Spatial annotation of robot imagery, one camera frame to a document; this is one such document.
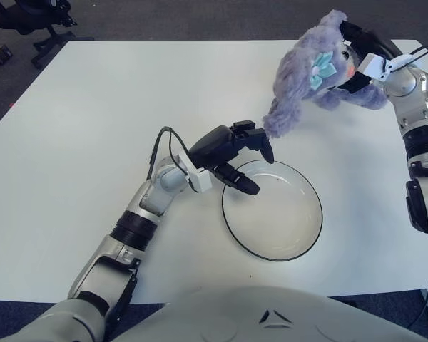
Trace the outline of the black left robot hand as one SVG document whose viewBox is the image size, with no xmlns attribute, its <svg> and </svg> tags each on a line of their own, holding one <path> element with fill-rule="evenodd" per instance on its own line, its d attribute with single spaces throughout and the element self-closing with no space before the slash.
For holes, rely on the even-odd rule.
<svg viewBox="0 0 428 342">
<path fill-rule="evenodd" d="M 210 176 L 214 175 L 224 185 L 248 195 L 256 195 L 260 187 L 229 162 L 243 148 L 261 153 L 272 164 L 274 155 L 264 129 L 256 128 L 251 120 L 220 125 L 197 141 L 191 149 L 173 158 L 175 166 L 184 174 L 185 180 L 195 192 L 205 192 L 212 187 Z"/>
</svg>

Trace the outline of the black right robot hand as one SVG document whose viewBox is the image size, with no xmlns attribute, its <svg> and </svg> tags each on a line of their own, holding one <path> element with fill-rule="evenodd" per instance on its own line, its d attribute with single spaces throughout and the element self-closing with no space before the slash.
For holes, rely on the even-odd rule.
<svg viewBox="0 0 428 342">
<path fill-rule="evenodd" d="M 417 60 L 415 53 L 403 54 L 391 40 L 381 39 L 375 32 L 348 21 L 340 24 L 340 31 L 359 59 L 353 77 L 339 86 L 349 93 L 361 90 L 372 79 L 386 81 L 390 73 L 411 66 Z"/>
</svg>

